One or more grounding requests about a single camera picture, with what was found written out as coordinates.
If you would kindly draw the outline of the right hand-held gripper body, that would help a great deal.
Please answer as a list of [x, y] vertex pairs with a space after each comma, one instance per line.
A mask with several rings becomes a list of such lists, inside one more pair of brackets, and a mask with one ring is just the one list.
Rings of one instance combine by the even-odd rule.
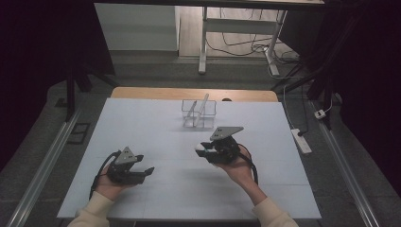
[[206, 159], [212, 164], [228, 165], [234, 161], [240, 152], [238, 143], [233, 135], [243, 130], [243, 127], [217, 127], [210, 137], [210, 143], [215, 143], [215, 150], [218, 157]]

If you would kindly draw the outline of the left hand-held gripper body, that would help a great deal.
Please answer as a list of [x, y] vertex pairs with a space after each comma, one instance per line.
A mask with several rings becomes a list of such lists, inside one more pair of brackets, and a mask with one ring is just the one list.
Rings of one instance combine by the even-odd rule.
[[110, 163], [107, 176], [113, 183], [117, 184], [141, 184], [146, 177], [141, 172], [131, 172], [135, 163], [135, 156], [129, 147], [117, 152], [117, 157]]

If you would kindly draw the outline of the clear acrylic organizer box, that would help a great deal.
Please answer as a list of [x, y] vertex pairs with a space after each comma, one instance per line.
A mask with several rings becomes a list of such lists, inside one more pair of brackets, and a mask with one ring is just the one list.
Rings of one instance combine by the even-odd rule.
[[[183, 121], [194, 101], [195, 100], [191, 100], [191, 99], [185, 99], [182, 101], [181, 111], [182, 111]], [[201, 106], [201, 103], [202, 103], [202, 100], [197, 100], [197, 105], [194, 110], [193, 126], [186, 127], [186, 128], [197, 128], [197, 129], [213, 129], [214, 128], [214, 121], [215, 121], [215, 117], [217, 114], [217, 103], [216, 103], [216, 101], [213, 101], [213, 100], [207, 101], [204, 111], [200, 117], [199, 124], [197, 127], [194, 127], [194, 121], [195, 121], [195, 118], [199, 111], [199, 108]]]

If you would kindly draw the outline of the silver pen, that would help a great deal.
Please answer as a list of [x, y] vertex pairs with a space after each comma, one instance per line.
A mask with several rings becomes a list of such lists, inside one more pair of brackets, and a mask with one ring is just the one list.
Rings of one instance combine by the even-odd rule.
[[196, 105], [197, 105], [197, 100], [195, 100], [192, 103], [191, 108], [189, 109], [189, 111], [187, 112], [187, 114], [186, 114], [186, 116], [184, 118], [183, 125], [185, 127], [192, 127], [193, 126], [194, 110], [195, 110]]

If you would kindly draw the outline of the white pen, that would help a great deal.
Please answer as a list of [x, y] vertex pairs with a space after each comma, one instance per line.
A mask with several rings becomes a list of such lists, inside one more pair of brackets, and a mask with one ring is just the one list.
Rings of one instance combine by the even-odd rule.
[[198, 111], [198, 113], [197, 113], [197, 116], [196, 116], [196, 118], [195, 118], [194, 127], [197, 127], [198, 124], [199, 124], [199, 121], [200, 121], [200, 119], [201, 119], [201, 115], [202, 115], [202, 113], [203, 113], [203, 111], [204, 111], [204, 108], [205, 108], [205, 105], [206, 105], [206, 103], [207, 103], [208, 98], [209, 98], [209, 94], [205, 94], [205, 96], [204, 96], [204, 98], [203, 98], [203, 101], [202, 101], [202, 103], [201, 103], [201, 105], [200, 105], [199, 111]]

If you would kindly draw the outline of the person's left hand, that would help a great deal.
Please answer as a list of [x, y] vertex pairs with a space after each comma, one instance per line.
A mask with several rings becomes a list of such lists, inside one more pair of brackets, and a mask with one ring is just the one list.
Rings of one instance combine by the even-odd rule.
[[96, 192], [111, 201], [115, 201], [120, 193], [125, 189], [130, 188], [130, 186], [113, 183], [107, 176], [108, 169], [109, 167], [105, 166], [101, 171], [96, 186]]

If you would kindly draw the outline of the person's right hand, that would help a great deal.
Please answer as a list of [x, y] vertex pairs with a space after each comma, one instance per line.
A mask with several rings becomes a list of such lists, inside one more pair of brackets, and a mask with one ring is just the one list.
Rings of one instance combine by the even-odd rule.
[[251, 167], [243, 158], [237, 157], [230, 164], [217, 164], [217, 167], [224, 170], [230, 179], [237, 183], [244, 190], [251, 190], [252, 188], [256, 187]]

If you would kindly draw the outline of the white table mat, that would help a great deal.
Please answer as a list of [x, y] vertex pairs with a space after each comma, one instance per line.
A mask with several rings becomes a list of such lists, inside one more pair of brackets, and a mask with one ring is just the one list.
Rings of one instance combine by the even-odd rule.
[[[260, 187], [293, 218], [319, 218], [299, 152], [279, 102], [216, 104], [215, 124], [240, 127], [235, 140], [253, 157]], [[134, 170], [153, 170], [124, 191], [109, 213], [129, 220], [253, 220], [253, 204], [227, 174], [195, 152], [212, 129], [187, 128], [179, 100], [110, 98], [58, 213], [73, 218], [89, 199], [93, 179], [114, 151], [143, 155]]]

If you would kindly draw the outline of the white power strip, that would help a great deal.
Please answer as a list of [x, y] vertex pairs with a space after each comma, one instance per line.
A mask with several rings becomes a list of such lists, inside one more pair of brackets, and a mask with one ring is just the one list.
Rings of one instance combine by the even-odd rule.
[[308, 154], [312, 152], [312, 149], [304, 138], [304, 134], [299, 129], [292, 129], [291, 133], [298, 148], [303, 154]]

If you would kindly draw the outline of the black metal stand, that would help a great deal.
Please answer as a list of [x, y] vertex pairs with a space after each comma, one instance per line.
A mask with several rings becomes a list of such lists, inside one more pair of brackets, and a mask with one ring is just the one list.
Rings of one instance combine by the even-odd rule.
[[300, 62], [270, 89], [282, 95], [311, 82], [306, 96], [323, 94], [324, 125], [330, 129], [330, 104], [334, 92], [335, 63], [355, 29], [360, 15], [351, 10], [328, 12], [290, 11], [284, 22], [284, 43], [301, 54]]
[[82, 55], [74, 55], [72, 61], [69, 63], [70, 72], [66, 78], [66, 89], [67, 89], [67, 115], [65, 118], [66, 122], [69, 122], [76, 112], [76, 97], [75, 97], [75, 87], [78, 88], [83, 93], [89, 93], [93, 85], [89, 79], [89, 76], [95, 76], [96, 78], [102, 80], [106, 84], [116, 88], [119, 83], [113, 79], [108, 78], [108, 73], [102, 71], [99, 66], [95, 66], [92, 62], [88, 62], [83, 58]]

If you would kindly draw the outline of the black floor frame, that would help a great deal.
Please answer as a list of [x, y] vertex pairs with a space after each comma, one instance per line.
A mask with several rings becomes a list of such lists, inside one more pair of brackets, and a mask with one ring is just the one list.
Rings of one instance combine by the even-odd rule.
[[90, 129], [90, 123], [77, 123], [72, 129], [67, 143], [72, 145], [81, 145]]

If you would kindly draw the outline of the aluminium floor rail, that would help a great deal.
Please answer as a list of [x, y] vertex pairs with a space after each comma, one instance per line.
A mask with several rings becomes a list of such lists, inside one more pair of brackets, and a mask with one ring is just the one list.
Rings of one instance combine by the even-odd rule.
[[348, 161], [338, 144], [333, 132], [327, 128], [321, 119], [317, 120], [323, 137], [329, 146], [333, 158], [337, 164], [340, 174], [348, 188], [348, 191], [355, 201], [356, 207], [360, 213], [360, 216], [365, 223], [366, 227], [380, 227], [379, 221], [375, 215], [375, 212], [369, 203], [364, 191], [359, 186], [357, 178], [349, 166]]
[[23, 197], [19, 201], [16, 209], [11, 215], [6, 227], [24, 227], [32, 209], [39, 198], [44, 186], [50, 176], [50, 173], [57, 163], [61, 152], [66, 144], [69, 134], [75, 127], [78, 118], [82, 113], [81, 108], [77, 108], [68, 121], [61, 125], [61, 128], [53, 140], [49, 150], [44, 156], [38, 170], [32, 181], [28, 185]]

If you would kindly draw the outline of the white desk frame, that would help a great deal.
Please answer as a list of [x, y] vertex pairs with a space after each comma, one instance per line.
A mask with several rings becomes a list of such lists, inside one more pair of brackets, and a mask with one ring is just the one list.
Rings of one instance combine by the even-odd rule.
[[277, 12], [277, 17], [275, 21], [209, 18], [208, 7], [203, 7], [199, 74], [204, 75], [206, 72], [207, 33], [217, 32], [217, 33], [271, 35], [270, 44], [268, 47], [263, 48], [263, 53], [268, 62], [270, 73], [273, 76], [279, 76], [279, 71], [273, 58], [273, 51], [276, 42], [278, 40], [282, 25], [285, 21], [286, 14], [287, 12], [285, 10], [279, 10]]

